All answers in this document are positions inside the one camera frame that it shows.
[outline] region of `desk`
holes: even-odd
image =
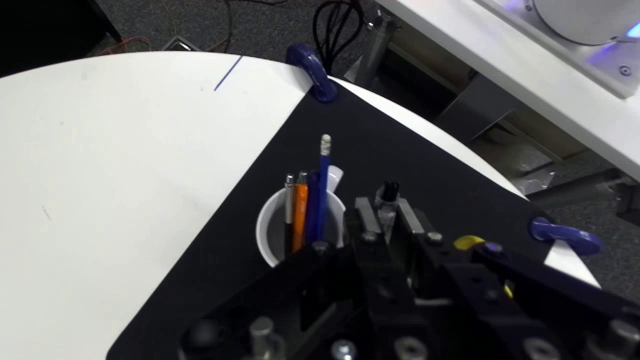
[[[516,192],[438,128],[345,86]],[[0,359],[104,359],[308,88],[287,65],[175,52],[0,80]]]
[[[378,4],[640,180],[640,95],[617,98],[477,0]]]

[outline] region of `blue clamp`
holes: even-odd
[[[602,241],[581,229],[555,224],[548,218],[535,218],[530,224],[530,235],[538,242],[563,241],[570,244],[581,256],[599,254],[602,250]]]
[[[292,45],[287,49],[287,65],[305,68],[315,80],[312,97],[318,103],[332,103],[338,95],[337,85],[326,76],[321,58],[305,45]]]

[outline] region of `black pegboard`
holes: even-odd
[[[308,97],[131,323],[110,359],[175,360],[189,324],[267,271],[254,241],[259,210],[284,174],[318,164],[325,132],[335,137],[335,163],[347,173],[338,188],[345,204],[396,179],[403,194],[447,237],[480,235],[544,260],[547,248],[528,237],[538,213],[524,200],[345,90],[328,106]]]

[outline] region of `pencil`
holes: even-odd
[[[305,248],[305,220],[306,220],[308,184],[306,173],[299,174],[294,186],[294,241],[292,254]]]
[[[292,254],[294,237],[294,176],[289,174],[284,180],[284,256]]]

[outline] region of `wire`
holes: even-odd
[[[357,30],[345,43],[340,43],[342,30],[352,14],[357,14]],[[364,10],[361,6],[361,0],[326,0],[317,8],[315,43],[326,72],[332,75],[337,58],[345,52],[347,46],[350,46],[361,36],[363,28]]]

